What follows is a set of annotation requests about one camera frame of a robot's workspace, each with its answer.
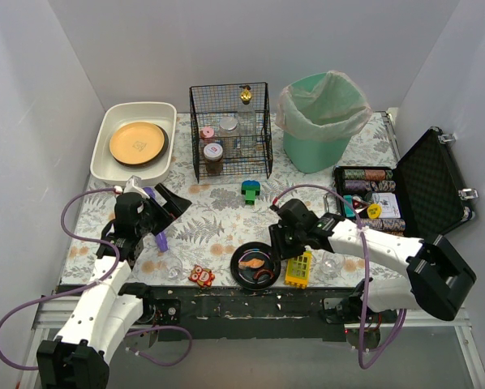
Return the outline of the small black plate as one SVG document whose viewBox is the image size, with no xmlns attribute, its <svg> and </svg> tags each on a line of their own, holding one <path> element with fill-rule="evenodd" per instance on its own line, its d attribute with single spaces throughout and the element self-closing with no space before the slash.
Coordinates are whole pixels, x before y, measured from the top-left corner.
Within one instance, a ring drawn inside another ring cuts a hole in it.
<svg viewBox="0 0 485 389">
<path fill-rule="evenodd" d="M 281 264 L 273 259 L 270 245 L 248 242 L 233 253 L 230 271 L 239 286 L 258 291 L 275 284 L 281 274 Z"/>
</svg>

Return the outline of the brown sauce jar white lid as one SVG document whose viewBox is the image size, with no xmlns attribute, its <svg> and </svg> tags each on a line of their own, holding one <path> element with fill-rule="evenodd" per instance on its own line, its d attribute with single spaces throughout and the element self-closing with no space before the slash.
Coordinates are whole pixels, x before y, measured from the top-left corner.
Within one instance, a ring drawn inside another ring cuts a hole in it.
<svg viewBox="0 0 485 389">
<path fill-rule="evenodd" d="M 206 144 L 203 155 L 208 174 L 219 175 L 223 170 L 223 147 L 219 143 Z"/>
</svg>

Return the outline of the pink lid toothpick jar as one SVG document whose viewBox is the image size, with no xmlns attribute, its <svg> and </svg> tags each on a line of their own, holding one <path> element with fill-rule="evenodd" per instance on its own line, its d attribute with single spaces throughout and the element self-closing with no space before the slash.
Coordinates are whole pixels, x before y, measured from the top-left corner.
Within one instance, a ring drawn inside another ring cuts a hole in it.
<svg viewBox="0 0 485 389">
<path fill-rule="evenodd" d="M 200 138 L 204 141 L 205 144 L 209 144 L 215 141 L 215 130 L 210 126 L 202 127 L 199 131 Z"/>
</svg>

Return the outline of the silver lid pepper jar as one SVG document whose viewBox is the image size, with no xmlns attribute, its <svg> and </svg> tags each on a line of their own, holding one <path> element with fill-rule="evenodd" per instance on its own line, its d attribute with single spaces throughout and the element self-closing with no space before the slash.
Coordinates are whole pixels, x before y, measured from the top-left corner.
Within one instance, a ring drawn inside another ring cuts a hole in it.
<svg viewBox="0 0 485 389">
<path fill-rule="evenodd" d="M 238 153 L 238 120 L 232 116 L 224 116 L 219 121 L 219 134 L 227 158 L 236 157 Z"/>
</svg>

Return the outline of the clear glass bottle gold cap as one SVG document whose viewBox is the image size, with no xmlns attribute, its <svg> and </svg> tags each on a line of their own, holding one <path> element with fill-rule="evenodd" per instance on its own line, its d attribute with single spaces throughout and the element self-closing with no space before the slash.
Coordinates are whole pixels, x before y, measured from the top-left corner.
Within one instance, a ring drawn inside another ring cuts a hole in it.
<svg viewBox="0 0 485 389">
<path fill-rule="evenodd" d="M 238 106 L 238 131 L 242 156 L 253 157 L 256 148 L 256 113 L 249 84 L 241 85 Z"/>
</svg>

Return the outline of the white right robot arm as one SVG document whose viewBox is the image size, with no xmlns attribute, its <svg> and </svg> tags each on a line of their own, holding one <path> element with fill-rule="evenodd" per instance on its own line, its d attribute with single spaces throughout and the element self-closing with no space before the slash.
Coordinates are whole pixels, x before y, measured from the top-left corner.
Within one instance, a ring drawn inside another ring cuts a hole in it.
<svg viewBox="0 0 485 389">
<path fill-rule="evenodd" d="M 428 239 L 397 237 L 374 229 L 360 228 L 343 216 L 317 216 L 299 199 L 281 207 L 272 205 L 279 221 L 269 228 L 275 260 L 286 260 L 306 248 L 368 259 L 397 273 L 390 280 L 366 278 L 341 315 L 371 312 L 423 310 L 452 321 L 456 318 L 477 276 L 450 241 L 439 234 Z"/>
</svg>

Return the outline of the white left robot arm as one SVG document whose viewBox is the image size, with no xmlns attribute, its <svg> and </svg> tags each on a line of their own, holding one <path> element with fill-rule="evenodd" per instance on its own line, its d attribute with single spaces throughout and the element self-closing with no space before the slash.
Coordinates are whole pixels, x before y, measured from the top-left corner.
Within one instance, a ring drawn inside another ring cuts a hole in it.
<svg viewBox="0 0 485 389">
<path fill-rule="evenodd" d="M 116 349 L 138 334 L 133 325 L 145 332 L 176 327 L 179 301 L 160 299 L 152 287 L 128 282 L 144 238 L 164 232 L 191 205 L 162 184 L 154 190 L 163 203 L 135 178 L 114 188 L 114 218 L 95 240 L 99 247 L 89 287 L 54 339 L 42 341 L 36 351 L 43 388 L 105 388 Z"/>
</svg>

